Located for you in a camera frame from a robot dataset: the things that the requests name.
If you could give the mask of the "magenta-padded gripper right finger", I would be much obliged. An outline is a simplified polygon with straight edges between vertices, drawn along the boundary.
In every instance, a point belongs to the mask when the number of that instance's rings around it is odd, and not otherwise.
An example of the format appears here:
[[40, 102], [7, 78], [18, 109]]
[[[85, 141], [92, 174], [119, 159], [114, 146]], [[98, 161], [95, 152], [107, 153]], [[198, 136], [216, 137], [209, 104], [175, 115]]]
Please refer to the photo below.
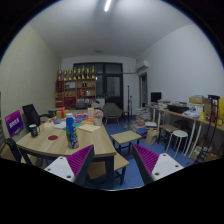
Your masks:
[[132, 154], [145, 185], [183, 169], [167, 153], [157, 154], [138, 144], [132, 144]]

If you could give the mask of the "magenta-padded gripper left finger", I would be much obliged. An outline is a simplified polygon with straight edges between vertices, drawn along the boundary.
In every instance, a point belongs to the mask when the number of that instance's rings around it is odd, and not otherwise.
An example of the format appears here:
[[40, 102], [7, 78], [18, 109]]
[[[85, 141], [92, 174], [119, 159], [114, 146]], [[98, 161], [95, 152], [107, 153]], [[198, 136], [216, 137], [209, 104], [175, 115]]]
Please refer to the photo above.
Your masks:
[[93, 157], [94, 146], [89, 145], [69, 157], [58, 157], [45, 168], [45, 171], [75, 183], [76, 185], [83, 186]]

